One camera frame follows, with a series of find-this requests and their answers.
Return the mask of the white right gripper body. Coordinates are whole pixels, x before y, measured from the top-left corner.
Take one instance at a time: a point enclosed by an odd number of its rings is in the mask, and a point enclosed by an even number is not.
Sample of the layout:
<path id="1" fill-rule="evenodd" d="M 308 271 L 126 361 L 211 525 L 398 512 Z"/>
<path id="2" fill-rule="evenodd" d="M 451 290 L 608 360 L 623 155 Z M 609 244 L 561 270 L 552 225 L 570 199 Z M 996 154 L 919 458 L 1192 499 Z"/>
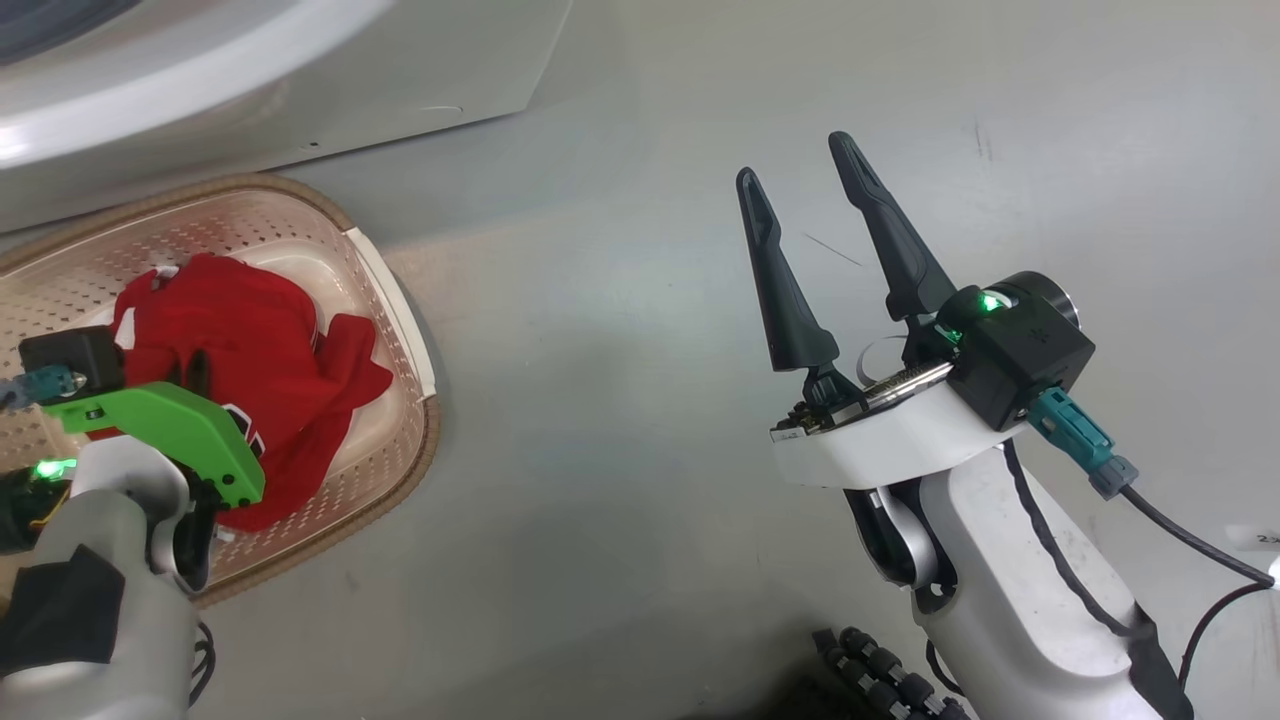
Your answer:
<path id="1" fill-rule="evenodd" d="M 950 363 L 902 370 L 869 389 L 833 427 L 782 421 L 772 451 L 786 482 L 874 489 L 956 468 L 1027 428 L 992 429 L 948 384 Z"/>

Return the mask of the cream perforated laundry basket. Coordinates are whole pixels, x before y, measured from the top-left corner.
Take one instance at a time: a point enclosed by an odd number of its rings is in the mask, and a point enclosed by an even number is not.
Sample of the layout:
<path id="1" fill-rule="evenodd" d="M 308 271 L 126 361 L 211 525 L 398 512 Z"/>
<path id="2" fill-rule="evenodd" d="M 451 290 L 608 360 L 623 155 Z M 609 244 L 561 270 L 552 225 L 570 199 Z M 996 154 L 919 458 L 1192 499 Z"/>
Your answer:
<path id="1" fill-rule="evenodd" d="M 207 609 L 269 582 L 375 523 L 425 479 L 442 430 L 435 373 L 410 302 L 337 204 L 293 179 L 225 176 L 123 204 L 0 252 L 0 378 L 29 336 L 106 323 L 129 281 L 209 252 L 302 287 L 323 318 L 367 316 L 390 388 L 360 409 L 319 492 L 259 533 L 215 543 Z"/>

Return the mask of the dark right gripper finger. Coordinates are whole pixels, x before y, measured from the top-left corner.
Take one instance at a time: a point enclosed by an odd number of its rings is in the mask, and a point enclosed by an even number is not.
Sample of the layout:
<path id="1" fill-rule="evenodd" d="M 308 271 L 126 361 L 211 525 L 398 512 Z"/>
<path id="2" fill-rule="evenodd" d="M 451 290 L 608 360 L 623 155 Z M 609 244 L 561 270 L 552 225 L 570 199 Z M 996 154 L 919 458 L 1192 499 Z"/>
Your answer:
<path id="1" fill-rule="evenodd" d="M 936 314 L 957 287 L 852 137 L 832 132 L 828 146 L 847 200 L 864 217 L 887 283 L 890 318 L 902 322 Z"/>
<path id="2" fill-rule="evenodd" d="M 795 372 L 833 363 L 840 355 L 836 340 L 817 322 L 787 263 L 780 219 L 750 167 L 739 172 L 736 192 L 773 370 Z"/>

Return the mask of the red garment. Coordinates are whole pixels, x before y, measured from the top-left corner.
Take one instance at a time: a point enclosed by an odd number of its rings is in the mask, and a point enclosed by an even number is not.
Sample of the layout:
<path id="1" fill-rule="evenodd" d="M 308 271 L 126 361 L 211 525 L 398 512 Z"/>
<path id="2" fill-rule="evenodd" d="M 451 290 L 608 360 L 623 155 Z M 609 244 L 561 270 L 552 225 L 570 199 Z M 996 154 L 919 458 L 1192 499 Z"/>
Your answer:
<path id="1" fill-rule="evenodd" d="M 207 352 L 210 400 L 243 430 L 266 480 L 261 502 L 221 519 L 239 532 L 266 530 L 302 509 L 320 491 L 353 415 L 394 379 L 374 360 L 370 319 L 337 314 L 325 322 L 294 282 L 234 258 L 200 254 L 143 273 L 118 295 L 110 327 L 129 386 L 183 387 L 191 354 Z"/>

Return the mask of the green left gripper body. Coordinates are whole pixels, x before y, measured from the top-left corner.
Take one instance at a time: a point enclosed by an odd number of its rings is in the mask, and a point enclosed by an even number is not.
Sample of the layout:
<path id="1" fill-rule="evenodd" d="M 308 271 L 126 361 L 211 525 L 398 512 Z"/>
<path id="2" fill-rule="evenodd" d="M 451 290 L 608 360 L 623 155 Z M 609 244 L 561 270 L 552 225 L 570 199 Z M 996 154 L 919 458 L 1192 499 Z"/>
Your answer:
<path id="1" fill-rule="evenodd" d="M 219 484 L 233 509 L 262 501 L 266 480 L 244 432 L 220 405 L 179 386 L 155 382 L 86 398 L 67 398 L 42 410 L 69 434 L 114 428 Z"/>

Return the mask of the white front-load washing machine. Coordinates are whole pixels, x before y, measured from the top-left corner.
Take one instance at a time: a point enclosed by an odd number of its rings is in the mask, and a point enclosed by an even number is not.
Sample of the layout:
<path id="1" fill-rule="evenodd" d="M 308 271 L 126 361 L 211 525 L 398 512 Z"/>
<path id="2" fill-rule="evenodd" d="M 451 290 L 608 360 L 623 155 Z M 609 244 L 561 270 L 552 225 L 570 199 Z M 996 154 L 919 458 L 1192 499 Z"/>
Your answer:
<path id="1" fill-rule="evenodd" d="M 0 0 L 0 234 L 522 111 L 573 0 Z"/>

